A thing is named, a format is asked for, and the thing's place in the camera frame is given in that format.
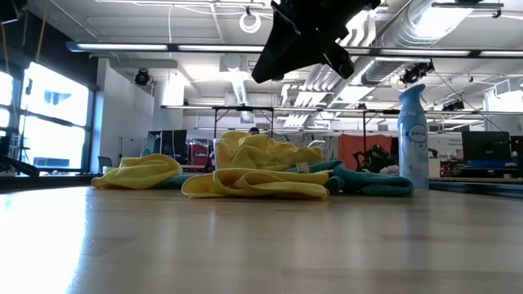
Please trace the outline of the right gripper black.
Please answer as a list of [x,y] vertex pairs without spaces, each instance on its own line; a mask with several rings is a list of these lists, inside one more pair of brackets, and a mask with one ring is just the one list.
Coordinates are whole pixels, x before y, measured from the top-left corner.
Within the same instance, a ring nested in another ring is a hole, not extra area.
[[379,6],[379,0],[273,1],[273,27],[252,78],[263,83],[315,64],[349,78],[355,66],[337,40],[349,35],[346,24],[358,13]]

